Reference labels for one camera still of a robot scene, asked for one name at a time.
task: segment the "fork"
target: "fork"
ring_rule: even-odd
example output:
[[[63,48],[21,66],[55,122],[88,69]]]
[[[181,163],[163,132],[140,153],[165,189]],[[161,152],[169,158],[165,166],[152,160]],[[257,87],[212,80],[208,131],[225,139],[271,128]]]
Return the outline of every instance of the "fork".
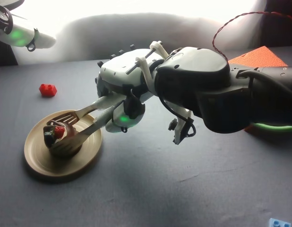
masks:
[[[46,124],[50,125],[52,121],[56,121],[56,122],[62,122],[62,123],[68,123],[70,125],[74,125],[75,123],[80,121],[82,117],[86,116],[90,112],[94,110],[107,109],[108,107],[122,101],[124,98],[125,98],[124,95],[111,92],[108,96],[103,96],[99,98],[98,100],[93,102],[91,105],[83,109],[70,111],[70,112],[61,114],[51,119],[50,121],[48,121]]]
[[[55,143],[50,148],[50,152],[59,157],[69,157],[76,154],[77,148],[80,147],[91,134],[107,124],[107,122],[112,118],[114,109],[115,106],[112,106],[104,111],[99,117],[96,118],[96,121],[92,125],[82,130],[75,136],[64,138]]]

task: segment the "black robot arm segment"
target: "black robot arm segment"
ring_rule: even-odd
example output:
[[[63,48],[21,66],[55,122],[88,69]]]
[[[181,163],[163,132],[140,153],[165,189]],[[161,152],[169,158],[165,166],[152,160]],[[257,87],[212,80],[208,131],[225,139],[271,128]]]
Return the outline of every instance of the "black robot arm segment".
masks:
[[[186,47],[156,70],[158,96],[192,110],[212,131],[292,125],[292,67],[229,65],[211,50]]]

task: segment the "orange textured surface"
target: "orange textured surface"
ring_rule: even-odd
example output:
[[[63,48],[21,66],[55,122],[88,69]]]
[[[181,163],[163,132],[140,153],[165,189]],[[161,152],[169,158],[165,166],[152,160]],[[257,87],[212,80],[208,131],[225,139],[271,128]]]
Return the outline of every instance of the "orange textured surface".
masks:
[[[262,46],[256,50],[245,53],[237,58],[229,60],[231,64],[245,65],[249,67],[277,67],[287,66],[281,59],[268,48]]]

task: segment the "robotic hand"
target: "robotic hand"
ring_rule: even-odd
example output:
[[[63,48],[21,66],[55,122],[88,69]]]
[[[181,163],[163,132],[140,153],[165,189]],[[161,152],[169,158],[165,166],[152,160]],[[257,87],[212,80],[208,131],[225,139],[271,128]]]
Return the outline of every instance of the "robotic hand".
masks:
[[[191,113],[217,133],[236,132],[251,123],[292,125],[292,67],[231,65],[214,51],[194,47],[168,54],[162,42],[152,42],[150,50],[131,49],[98,62],[98,96],[126,96],[113,107],[109,132],[127,132],[136,125],[145,112],[143,103],[152,96],[177,117],[169,126],[175,144],[196,134]]]
[[[56,39],[0,5],[0,41],[11,46],[27,47],[32,52],[36,48],[52,47]]]

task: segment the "beige plate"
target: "beige plate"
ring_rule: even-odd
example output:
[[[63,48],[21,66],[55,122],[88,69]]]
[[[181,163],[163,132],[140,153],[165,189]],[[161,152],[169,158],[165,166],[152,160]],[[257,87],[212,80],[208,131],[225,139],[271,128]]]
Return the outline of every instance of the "beige plate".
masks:
[[[45,146],[43,138],[43,127],[52,118],[71,110],[64,110],[48,115],[38,122],[29,132],[24,145],[24,155],[29,166],[38,174],[46,177],[67,177],[73,175],[88,164],[96,157],[101,143],[101,130],[94,132],[82,145],[81,150],[70,159],[58,159],[52,156]],[[86,115],[78,121],[74,127],[77,131],[82,131],[91,125],[94,118]]]

